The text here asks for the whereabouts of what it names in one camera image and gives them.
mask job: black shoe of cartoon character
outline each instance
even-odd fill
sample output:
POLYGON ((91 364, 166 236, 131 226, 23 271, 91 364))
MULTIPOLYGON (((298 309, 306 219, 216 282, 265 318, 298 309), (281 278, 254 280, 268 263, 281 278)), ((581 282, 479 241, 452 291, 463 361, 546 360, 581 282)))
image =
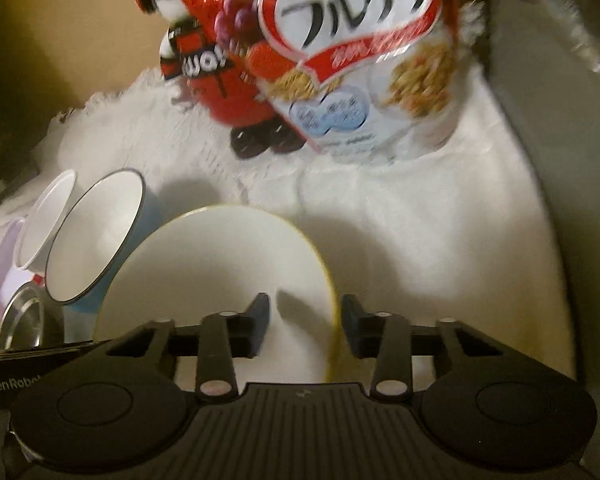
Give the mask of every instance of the black shoe of cartoon character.
POLYGON ((274 153, 283 154, 295 152, 302 148, 306 143, 306 139, 301 137, 279 116, 266 121, 266 124, 269 129, 271 151, 274 153))
POLYGON ((263 124, 258 123, 231 130, 231 148, 234 150, 236 157, 246 160, 267 151, 269 134, 262 127, 263 124))

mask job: white tablecloth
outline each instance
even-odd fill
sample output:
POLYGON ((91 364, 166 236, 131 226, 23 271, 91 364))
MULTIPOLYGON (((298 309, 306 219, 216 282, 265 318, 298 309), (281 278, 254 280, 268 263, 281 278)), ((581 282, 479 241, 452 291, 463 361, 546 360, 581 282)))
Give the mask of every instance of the white tablecloth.
MULTIPOLYGON (((42 174, 0 208, 25 214, 59 171, 86 189, 123 166, 144 173, 172 218, 217 202, 290 218, 322 253, 340 293, 412 322, 455 317, 573 374, 570 315, 554 236, 528 161, 480 70, 458 130, 436 153, 388 168, 343 166, 308 148, 239 162, 228 130, 170 104, 156 71, 52 121, 42 174)), ((70 318, 69 338, 90 333, 70 318)))

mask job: silver screw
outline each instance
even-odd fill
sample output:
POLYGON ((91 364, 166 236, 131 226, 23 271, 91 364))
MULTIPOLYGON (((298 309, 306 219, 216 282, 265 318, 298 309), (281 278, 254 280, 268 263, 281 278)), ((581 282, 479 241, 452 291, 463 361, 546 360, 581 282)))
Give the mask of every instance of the silver screw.
POLYGON ((404 395, 407 391, 409 391, 409 387, 405 383, 394 379, 380 381, 376 384, 376 392, 385 397, 397 397, 404 395))
POLYGON ((227 381, 212 380, 202 383, 200 391, 207 397, 221 397, 231 391, 231 385, 227 381))

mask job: tan background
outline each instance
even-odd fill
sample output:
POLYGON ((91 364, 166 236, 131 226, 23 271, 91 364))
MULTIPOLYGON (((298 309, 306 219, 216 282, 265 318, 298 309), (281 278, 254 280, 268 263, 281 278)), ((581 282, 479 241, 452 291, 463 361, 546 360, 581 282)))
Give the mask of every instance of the tan background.
POLYGON ((39 135, 93 93, 158 62, 167 24, 134 0, 0 0, 0 114, 39 135))

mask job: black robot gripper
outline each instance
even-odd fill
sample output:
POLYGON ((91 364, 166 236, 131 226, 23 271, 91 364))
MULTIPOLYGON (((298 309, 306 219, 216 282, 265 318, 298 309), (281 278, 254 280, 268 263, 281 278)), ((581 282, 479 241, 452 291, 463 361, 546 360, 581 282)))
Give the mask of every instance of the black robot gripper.
POLYGON ((11 409, 10 478, 591 479, 578 464, 596 425, 576 382, 453 320, 413 326, 341 305, 352 354, 375 358, 360 384, 247 384, 232 358, 258 354, 259 294, 199 326, 152 322, 39 380, 11 409), (436 381, 413 391, 411 358, 436 381), (196 388, 174 383, 197 356, 196 388))

